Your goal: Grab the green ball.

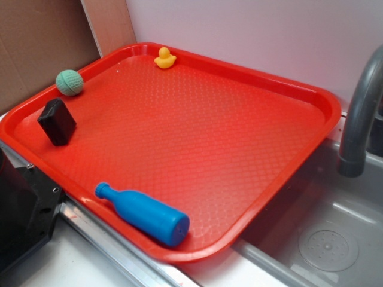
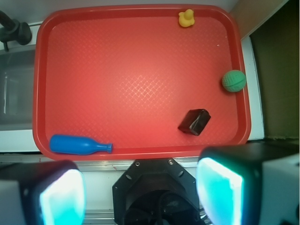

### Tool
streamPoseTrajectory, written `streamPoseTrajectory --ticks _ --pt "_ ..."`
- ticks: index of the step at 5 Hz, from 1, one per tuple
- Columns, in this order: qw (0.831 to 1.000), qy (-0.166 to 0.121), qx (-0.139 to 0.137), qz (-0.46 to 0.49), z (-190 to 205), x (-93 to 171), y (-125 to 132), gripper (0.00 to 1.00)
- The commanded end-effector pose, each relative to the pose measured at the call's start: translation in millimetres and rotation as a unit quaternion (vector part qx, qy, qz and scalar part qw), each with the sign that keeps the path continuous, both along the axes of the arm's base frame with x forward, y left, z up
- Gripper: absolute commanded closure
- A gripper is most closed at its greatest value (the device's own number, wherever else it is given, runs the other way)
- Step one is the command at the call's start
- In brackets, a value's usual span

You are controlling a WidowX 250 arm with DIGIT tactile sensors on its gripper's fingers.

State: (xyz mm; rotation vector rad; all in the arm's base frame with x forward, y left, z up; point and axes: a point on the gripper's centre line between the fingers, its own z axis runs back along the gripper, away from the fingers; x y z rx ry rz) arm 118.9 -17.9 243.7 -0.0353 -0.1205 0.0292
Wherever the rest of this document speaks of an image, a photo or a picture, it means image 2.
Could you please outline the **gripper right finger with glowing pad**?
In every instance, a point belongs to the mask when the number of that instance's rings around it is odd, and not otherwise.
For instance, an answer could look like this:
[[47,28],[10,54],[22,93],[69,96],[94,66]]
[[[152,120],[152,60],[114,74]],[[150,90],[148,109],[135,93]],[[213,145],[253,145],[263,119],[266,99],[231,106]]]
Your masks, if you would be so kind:
[[205,148],[196,190],[214,225],[297,225],[300,222],[300,148],[251,142]]

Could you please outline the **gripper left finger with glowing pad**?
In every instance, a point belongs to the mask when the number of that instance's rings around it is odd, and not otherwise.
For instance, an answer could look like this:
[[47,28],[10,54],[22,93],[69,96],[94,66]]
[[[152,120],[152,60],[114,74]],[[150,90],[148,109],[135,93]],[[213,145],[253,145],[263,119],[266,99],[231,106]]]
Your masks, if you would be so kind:
[[0,168],[2,225],[81,225],[84,175],[72,161],[14,163]]

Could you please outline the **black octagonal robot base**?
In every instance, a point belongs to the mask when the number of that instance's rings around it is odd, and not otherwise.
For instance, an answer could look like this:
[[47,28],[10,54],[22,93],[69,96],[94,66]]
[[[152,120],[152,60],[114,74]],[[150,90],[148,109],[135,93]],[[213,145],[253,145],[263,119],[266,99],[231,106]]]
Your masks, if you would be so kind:
[[118,225],[203,225],[195,178],[174,159],[138,159],[112,186]]

